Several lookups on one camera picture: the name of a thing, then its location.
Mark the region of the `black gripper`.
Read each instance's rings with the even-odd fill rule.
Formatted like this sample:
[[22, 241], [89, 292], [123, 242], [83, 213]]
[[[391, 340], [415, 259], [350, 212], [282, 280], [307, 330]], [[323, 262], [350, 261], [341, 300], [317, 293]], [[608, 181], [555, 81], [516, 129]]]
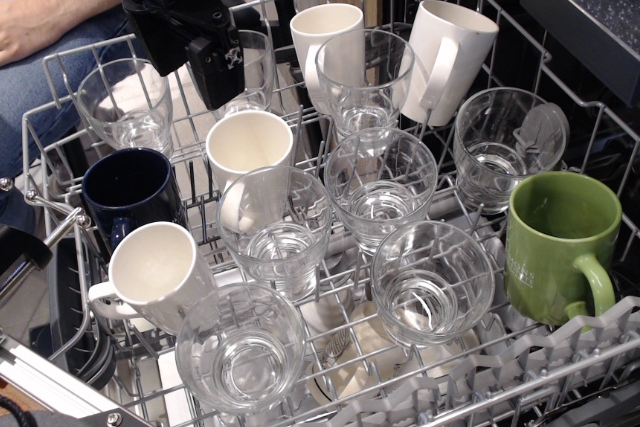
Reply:
[[243, 49], [222, 0], [123, 0], [123, 7], [160, 74], [190, 62], [208, 110], [244, 90]]

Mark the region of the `person's bare hand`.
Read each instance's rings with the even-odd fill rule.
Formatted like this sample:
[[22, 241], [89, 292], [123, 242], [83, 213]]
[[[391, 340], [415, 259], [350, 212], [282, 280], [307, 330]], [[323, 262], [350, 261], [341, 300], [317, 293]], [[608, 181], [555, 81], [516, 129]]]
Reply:
[[1, 65], [19, 61], [38, 51], [37, 0], [1, 0]]

